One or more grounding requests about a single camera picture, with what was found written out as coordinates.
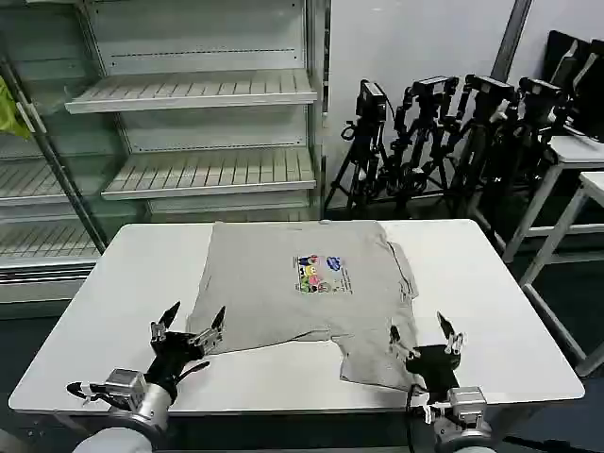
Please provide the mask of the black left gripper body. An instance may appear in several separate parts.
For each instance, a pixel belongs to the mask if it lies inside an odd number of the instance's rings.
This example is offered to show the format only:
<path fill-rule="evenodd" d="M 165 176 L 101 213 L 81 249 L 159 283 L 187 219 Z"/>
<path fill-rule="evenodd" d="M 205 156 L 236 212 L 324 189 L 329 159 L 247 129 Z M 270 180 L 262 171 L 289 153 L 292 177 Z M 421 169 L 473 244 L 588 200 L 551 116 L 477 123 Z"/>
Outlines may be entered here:
<path fill-rule="evenodd" d="M 168 331 L 163 340 L 152 340 L 155 358 L 144 373 L 145 381 L 160 386 L 169 395 L 177 395 L 176 386 L 183 379 L 185 366 L 206 356 L 203 346 L 190 343 L 193 337 L 191 333 Z"/>

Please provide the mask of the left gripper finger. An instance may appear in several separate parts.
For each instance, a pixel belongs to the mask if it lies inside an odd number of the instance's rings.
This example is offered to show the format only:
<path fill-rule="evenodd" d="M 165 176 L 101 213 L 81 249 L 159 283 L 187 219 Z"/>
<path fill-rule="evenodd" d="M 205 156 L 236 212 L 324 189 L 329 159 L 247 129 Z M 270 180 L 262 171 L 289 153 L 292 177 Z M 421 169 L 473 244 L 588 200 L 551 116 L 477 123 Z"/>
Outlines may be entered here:
<path fill-rule="evenodd" d="M 157 322 L 150 324 L 151 342 L 163 342 L 166 339 L 170 325 L 176 319 L 180 308 L 180 302 L 177 301 L 170 309 L 166 310 Z"/>
<path fill-rule="evenodd" d="M 210 327 L 193 335 L 187 342 L 188 346 L 196 350 L 202 357 L 211 353 L 223 341 L 226 307 L 223 306 L 214 317 Z"/>

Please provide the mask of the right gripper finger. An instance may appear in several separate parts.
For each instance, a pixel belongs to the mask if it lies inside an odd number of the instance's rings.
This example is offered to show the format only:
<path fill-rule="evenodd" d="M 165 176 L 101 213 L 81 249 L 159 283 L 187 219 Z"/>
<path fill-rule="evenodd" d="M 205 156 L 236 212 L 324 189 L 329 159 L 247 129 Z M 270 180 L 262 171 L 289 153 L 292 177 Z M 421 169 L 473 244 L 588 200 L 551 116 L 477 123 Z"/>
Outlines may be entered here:
<path fill-rule="evenodd" d="M 389 350 L 400 361 L 412 361 L 421 357 L 421 353 L 414 347 L 406 346 L 403 343 L 399 330 L 395 325 L 390 326 Z"/>
<path fill-rule="evenodd" d="M 449 355 L 460 355 L 464 342 L 463 333 L 457 332 L 453 328 L 451 322 L 447 320 L 440 311 L 437 312 L 437 318 L 446 338 L 445 353 Z"/>

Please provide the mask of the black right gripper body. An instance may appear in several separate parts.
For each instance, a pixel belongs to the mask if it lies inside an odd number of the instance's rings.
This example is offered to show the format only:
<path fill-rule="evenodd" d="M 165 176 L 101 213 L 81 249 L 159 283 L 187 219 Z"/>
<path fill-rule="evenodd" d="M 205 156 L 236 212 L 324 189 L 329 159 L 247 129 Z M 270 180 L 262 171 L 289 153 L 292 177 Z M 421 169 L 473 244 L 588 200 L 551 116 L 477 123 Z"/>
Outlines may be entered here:
<path fill-rule="evenodd" d="M 461 354 L 447 351 L 444 344 L 418 346 L 406 359 L 408 372 L 419 375 L 431 393 L 446 393 L 459 383 L 455 370 L 461 363 Z"/>

